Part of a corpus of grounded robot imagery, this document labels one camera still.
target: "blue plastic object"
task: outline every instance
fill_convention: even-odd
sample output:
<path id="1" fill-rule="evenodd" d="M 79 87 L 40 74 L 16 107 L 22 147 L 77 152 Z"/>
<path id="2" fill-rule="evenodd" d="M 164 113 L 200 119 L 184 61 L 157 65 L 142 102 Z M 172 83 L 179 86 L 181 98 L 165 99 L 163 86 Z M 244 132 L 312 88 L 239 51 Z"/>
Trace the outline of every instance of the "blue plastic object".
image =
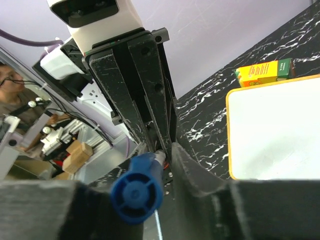
<path id="1" fill-rule="evenodd" d="M 156 154 L 145 153 L 131 159 L 129 170 L 111 189 L 114 210 L 128 224 L 143 223 L 163 201 L 163 166 Z"/>

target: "person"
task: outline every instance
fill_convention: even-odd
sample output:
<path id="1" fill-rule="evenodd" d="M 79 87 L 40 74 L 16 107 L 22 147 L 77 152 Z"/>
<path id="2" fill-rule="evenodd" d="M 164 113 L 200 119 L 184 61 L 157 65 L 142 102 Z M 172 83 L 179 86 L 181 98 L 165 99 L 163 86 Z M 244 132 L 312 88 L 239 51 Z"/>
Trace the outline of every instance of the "person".
<path id="1" fill-rule="evenodd" d="M 29 101 L 34 101 L 38 95 L 32 90 L 26 88 L 23 77 L 18 74 L 12 67 L 0 62 L 0 114 L 8 115 L 12 111 L 28 104 Z M 44 113 L 44 106 L 36 106 L 19 114 L 21 124 L 31 127 L 34 122 Z M 53 114 L 47 125 L 56 124 L 62 120 L 69 119 L 67 114 L 57 115 Z M 25 129 L 17 128 L 16 131 L 22 135 L 26 134 Z M 42 154 L 43 144 L 40 142 L 42 134 L 39 133 L 37 137 L 31 142 L 28 147 L 18 147 L 17 150 L 24 153 L 26 156 L 43 160 Z"/>

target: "yellow box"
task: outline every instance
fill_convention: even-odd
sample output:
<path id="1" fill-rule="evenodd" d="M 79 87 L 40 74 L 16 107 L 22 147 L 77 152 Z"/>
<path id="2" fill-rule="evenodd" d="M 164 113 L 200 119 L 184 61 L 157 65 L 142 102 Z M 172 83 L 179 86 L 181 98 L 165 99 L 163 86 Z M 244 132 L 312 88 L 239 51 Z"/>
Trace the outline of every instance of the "yellow box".
<path id="1" fill-rule="evenodd" d="M 242 66 L 234 72 L 242 88 L 287 80 L 295 76 L 291 58 Z"/>

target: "whiteboard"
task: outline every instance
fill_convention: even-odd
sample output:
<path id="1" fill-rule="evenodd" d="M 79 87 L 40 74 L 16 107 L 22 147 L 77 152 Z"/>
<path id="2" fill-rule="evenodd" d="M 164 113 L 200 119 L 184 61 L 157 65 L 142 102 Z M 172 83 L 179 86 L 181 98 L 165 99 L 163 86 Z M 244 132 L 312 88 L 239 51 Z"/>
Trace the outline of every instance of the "whiteboard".
<path id="1" fill-rule="evenodd" d="M 226 97 L 233 179 L 320 179 L 320 75 Z"/>

